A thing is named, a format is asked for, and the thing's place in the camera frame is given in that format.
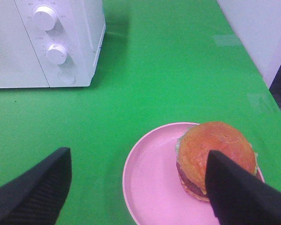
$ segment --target white microwave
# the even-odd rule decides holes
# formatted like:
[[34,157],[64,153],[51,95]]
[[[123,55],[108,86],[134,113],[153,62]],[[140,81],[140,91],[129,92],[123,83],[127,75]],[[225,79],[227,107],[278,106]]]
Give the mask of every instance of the white microwave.
[[89,86],[102,0],[0,0],[0,88]]

